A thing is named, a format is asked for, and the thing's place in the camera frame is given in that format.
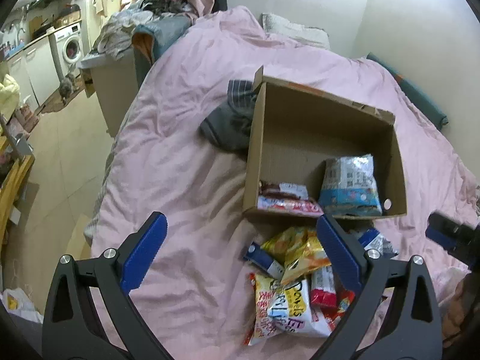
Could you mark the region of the person right hand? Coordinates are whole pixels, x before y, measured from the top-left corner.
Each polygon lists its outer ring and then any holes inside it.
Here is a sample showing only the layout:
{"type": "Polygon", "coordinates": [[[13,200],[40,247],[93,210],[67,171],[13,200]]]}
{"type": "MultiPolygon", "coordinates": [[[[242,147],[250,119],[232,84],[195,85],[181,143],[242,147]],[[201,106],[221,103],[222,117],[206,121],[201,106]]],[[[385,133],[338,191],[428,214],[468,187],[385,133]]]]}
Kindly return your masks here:
{"type": "Polygon", "coordinates": [[[456,286],[442,317],[442,346],[446,349],[463,338],[479,321],[479,273],[471,272],[456,286]]]}

